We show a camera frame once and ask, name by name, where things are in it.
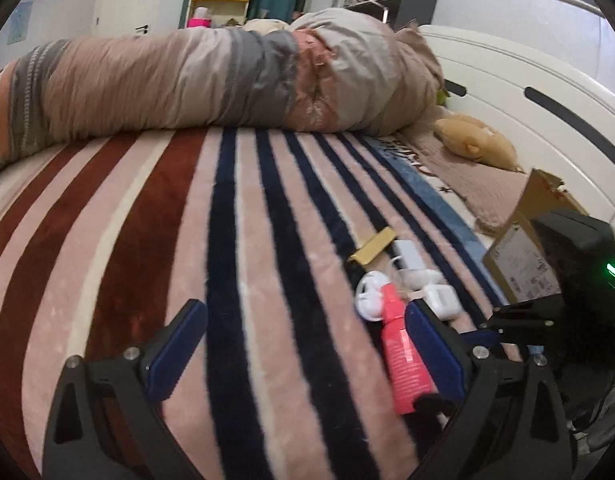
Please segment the rolled pink grey duvet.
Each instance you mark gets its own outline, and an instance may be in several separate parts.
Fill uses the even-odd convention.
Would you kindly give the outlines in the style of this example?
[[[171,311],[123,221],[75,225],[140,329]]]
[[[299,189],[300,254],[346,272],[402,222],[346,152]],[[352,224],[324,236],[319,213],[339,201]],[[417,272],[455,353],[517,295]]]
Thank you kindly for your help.
[[[0,72],[0,171],[51,145],[204,126],[388,136],[437,102],[442,67],[416,25],[329,8],[243,27],[42,44]]]

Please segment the gold rectangular bar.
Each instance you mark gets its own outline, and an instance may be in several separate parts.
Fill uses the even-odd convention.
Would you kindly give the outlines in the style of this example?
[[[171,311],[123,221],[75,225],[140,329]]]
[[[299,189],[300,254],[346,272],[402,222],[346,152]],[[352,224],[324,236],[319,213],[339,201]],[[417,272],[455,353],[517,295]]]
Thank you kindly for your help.
[[[348,262],[355,262],[358,266],[368,266],[373,260],[376,260],[382,252],[396,240],[397,233],[391,226],[386,226],[377,234],[373,235],[370,240],[350,255]]]

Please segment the white round earphone case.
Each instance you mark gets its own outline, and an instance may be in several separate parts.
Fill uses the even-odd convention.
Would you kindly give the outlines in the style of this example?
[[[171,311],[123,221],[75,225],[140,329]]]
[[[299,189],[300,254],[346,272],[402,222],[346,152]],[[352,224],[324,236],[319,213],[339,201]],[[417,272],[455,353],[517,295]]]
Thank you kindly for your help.
[[[358,282],[354,304],[356,312],[365,321],[382,321],[382,288],[390,283],[388,275],[380,271],[370,271]]]

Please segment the tan plush toy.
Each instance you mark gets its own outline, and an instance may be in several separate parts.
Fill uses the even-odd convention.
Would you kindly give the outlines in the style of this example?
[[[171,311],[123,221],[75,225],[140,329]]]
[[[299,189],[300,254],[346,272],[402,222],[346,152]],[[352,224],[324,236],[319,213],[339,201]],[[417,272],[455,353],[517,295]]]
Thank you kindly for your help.
[[[513,144],[498,130],[465,114],[437,119],[434,133],[454,155],[502,170],[522,172]]]

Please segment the brown cardboard box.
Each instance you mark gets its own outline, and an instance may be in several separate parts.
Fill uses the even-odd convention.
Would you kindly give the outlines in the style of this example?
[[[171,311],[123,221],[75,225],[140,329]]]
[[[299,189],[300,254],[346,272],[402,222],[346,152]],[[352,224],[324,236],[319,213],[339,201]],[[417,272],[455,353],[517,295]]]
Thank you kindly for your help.
[[[587,214],[561,177],[533,169],[515,210],[483,258],[509,304],[560,292],[556,274],[531,225],[532,219],[553,210]]]

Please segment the blue wall poster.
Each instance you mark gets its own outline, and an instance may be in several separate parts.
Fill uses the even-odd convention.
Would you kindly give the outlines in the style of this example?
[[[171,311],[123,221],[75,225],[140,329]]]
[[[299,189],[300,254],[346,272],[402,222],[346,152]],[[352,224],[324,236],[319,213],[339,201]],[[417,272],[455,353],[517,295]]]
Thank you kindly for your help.
[[[16,6],[9,18],[7,44],[18,44],[26,40],[32,11],[33,1],[22,1]]]

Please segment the yellow white side shelf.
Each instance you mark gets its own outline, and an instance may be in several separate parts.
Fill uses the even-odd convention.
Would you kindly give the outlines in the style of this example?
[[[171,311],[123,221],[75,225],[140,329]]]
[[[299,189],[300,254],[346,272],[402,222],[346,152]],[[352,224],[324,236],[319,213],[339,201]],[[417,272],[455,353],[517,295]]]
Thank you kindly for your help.
[[[187,22],[193,10],[198,6],[205,6],[211,11],[212,27],[240,26],[246,21],[246,14],[251,0],[189,0],[184,24]]]

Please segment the pink tube bottle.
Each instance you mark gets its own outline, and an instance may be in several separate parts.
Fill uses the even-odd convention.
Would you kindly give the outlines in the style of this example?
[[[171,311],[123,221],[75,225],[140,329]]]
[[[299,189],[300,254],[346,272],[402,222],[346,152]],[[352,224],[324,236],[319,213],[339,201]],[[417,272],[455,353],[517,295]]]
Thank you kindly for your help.
[[[397,414],[414,413],[420,396],[436,393],[434,382],[405,327],[405,304],[394,284],[381,287],[382,342]]]

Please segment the green plush toy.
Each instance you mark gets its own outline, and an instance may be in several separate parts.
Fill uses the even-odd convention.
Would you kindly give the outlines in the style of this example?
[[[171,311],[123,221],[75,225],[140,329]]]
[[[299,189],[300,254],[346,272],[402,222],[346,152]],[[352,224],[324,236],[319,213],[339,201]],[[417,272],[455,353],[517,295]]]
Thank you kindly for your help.
[[[437,92],[437,105],[445,106],[448,98],[449,92],[447,92],[445,88],[442,88],[439,92]]]

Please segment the white earbuds case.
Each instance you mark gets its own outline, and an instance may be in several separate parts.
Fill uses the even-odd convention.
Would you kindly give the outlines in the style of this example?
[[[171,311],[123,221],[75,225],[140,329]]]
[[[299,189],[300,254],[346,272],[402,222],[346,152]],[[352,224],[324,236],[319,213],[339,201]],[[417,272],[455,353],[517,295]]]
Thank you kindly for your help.
[[[455,289],[451,285],[429,284],[422,288],[422,299],[441,321],[452,321],[463,313]]]

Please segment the pink pillow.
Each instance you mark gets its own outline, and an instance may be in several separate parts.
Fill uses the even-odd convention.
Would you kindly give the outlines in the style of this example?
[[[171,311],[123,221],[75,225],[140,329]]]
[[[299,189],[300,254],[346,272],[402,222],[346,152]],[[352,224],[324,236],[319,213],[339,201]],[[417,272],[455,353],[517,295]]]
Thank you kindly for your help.
[[[475,217],[478,231],[496,235],[517,206],[528,176],[470,162],[451,153],[433,129],[434,122],[447,117],[453,114],[444,107],[429,108],[396,138],[417,153],[422,164],[463,200]]]

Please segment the white bed headboard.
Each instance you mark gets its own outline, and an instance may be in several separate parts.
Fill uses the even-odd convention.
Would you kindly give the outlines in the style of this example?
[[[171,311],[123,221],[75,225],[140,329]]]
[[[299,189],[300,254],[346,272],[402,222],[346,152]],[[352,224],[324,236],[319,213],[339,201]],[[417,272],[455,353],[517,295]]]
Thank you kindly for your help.
[[[523,169],[561,177],[615,231],[615,94],[523,44],[446,26],[420,32],[442,66],[449,110],[499,130]]]

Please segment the striped plush blanket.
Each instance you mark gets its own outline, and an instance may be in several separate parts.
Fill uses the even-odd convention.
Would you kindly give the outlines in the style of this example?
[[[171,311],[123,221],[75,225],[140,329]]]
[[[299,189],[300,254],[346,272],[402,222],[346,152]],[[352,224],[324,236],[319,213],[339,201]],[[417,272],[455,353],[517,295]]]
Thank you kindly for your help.
[[[209,479],[404,479],[426,422],[396,414],[351,255],[384,228],[464,306],[503,298],[483,246],[413,168],[340,134],[186,130],[56,146],[0,175],[0,440],[32,478],[65,360],[119,356],[196,298],[208,333],[163,405]]]

